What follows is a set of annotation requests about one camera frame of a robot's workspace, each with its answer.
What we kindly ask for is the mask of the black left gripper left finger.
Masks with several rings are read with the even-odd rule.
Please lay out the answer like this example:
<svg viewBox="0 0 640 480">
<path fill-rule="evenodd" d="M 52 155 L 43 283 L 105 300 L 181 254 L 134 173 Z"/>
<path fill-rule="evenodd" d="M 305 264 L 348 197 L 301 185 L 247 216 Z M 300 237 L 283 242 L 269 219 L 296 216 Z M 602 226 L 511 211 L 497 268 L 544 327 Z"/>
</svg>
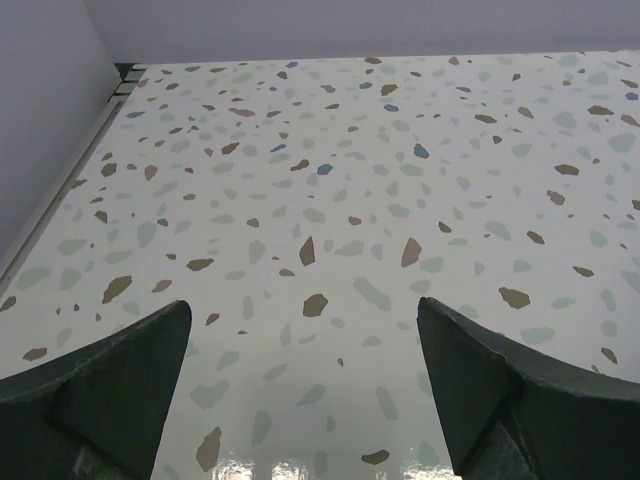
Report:
<svg viewBox="0 0 640 480">
<path fill-rule="evenodd" d="M 2 478 L 150 478 L 191 325 L 175 301 L 2 379 Z"/>
</svg>

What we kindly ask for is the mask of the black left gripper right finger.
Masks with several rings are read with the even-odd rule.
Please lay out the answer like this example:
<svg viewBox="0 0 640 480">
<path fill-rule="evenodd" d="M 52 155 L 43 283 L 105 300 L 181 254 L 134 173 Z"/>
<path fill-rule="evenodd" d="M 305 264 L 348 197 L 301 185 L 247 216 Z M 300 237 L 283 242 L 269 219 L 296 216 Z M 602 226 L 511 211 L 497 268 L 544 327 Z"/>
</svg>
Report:
<svg viewBox="0 0 640 480">
<path fill-rule="evenodd" d="M 636 479 L 639 386 L 564 363 L 429 297 L 417 326 L 455 475 Z"/>
</svg>

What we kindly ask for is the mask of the aluminium table edge rail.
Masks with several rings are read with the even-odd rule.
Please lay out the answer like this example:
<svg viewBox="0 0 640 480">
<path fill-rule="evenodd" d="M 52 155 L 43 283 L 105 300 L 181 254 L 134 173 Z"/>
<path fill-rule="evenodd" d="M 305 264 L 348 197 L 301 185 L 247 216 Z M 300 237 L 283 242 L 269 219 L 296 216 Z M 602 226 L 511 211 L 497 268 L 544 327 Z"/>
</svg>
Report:
<svg viewBox="0 0 640 480">
<path fill-rule="evenodd" d="M 96 121 L 89 127 L 79 146 L 66 161 L 59 175 L 53 180 L 51 187 L 44 194 L 33 215 L 27 220 L 1 258 L 1 293 L 6 291 L 25 262 L 61 202 L 71 190 L 72 184 L 78 178 L 78 175 L 93 155 L 122 106 L 142 79 L 148 66 L 146 64 L 121 63 L 116 64 L 116 68 L 121 74 L 120 84 L 105 104 Z"/>
</svg>

